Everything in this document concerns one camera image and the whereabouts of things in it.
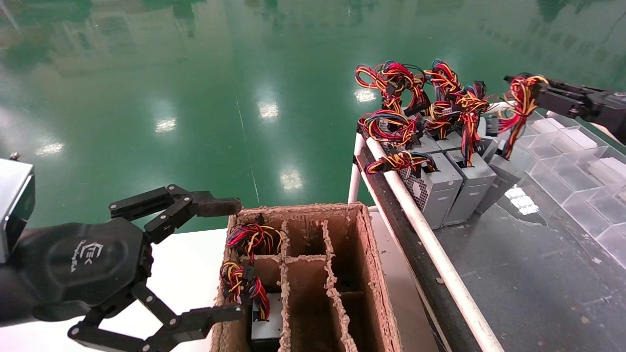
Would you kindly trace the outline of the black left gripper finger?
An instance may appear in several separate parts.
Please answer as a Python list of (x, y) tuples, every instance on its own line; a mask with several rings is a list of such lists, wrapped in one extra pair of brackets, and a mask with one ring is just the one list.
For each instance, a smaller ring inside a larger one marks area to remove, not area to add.
[(111, 203), (108, 209), (111, 218), (129, 221), (158, 213), (146, 223), (144, 234), (151, 243), (161, 243), (191, 218), (235, 215), (242, 203), (239, 198), (215, 198), (208, 190), (192, 192), (168, 185)]

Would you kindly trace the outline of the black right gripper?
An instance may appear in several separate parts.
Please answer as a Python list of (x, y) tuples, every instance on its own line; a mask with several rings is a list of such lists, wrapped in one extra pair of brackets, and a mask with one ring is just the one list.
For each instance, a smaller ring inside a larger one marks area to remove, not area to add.
[(506, 75), (512, 94), (537, 98), (541, 109), (568, 117), (582, 117), (600, 126), (618, 140), (626, 142), (626, 92), (601, 91), (545, 78), (540, 74)]

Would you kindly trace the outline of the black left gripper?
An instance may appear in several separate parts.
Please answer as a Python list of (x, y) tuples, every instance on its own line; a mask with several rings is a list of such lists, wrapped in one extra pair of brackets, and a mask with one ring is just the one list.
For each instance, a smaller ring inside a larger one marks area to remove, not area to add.
[[(151, 265), (149, 241), (126, 219), (27, 229), (10, 256), (10, 321), (58, 322), (86, 314), (67, 332), (79, 345), (104, 352), (170, 352), (205, 339), (217, 323), (244, 318), (240, 305), (174, 314), (144, 283)], [(152, 336), (100, 328), (108, 315), (135, 301), (162, 323)]]

